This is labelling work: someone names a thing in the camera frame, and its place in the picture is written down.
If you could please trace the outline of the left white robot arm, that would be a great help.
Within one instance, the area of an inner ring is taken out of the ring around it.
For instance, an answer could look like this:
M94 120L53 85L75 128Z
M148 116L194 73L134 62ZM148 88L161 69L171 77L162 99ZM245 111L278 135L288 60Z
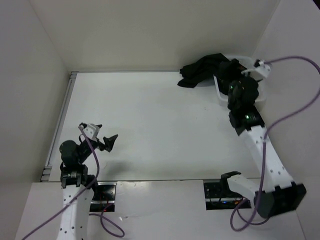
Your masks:
M104 137L98 134L101 124L80 123L80 140L64 141L59 152L60 181L63 194L63 207L58 230L58 240L85 240L91 201L100 194L97 178L100 165L95 150L111 152L118 135Z

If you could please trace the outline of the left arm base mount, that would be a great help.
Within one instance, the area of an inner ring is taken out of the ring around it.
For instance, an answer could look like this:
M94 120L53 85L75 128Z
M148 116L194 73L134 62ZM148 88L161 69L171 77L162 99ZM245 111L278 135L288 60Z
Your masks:
M99 181L90 204L91 213L114 212L116 200L116 182Z

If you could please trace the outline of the black shorts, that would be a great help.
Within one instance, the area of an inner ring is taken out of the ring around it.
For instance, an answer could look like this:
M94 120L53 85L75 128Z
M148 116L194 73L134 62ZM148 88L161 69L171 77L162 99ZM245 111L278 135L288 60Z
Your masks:
M199 83L217 77L219 64L229 61L222 53L206 55L194 63L183 66L179 73L182 79L177 83L182 88L194 88Z

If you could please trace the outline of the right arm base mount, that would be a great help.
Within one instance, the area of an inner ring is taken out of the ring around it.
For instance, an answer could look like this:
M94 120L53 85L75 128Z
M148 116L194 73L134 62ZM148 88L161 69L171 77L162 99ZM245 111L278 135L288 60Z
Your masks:
M204 180L203 190L207 211L233 210L244 199L239 193L224 189L219 179Z

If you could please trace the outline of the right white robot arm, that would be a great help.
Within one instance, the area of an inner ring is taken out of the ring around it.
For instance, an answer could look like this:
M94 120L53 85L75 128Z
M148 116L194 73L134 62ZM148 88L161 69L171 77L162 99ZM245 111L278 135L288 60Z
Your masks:
M268 220L297 209L307 193L302 183L296 183L275 151L262 116L255 106L258 82L251 73L262 79L268 77L270 66L256 60L253 67L242 71L242 78L228 86L229 121L244 141L260 170L260 183L255 184L238 171L220 177L219 191L225 197L239 194L253 204L253 214Z

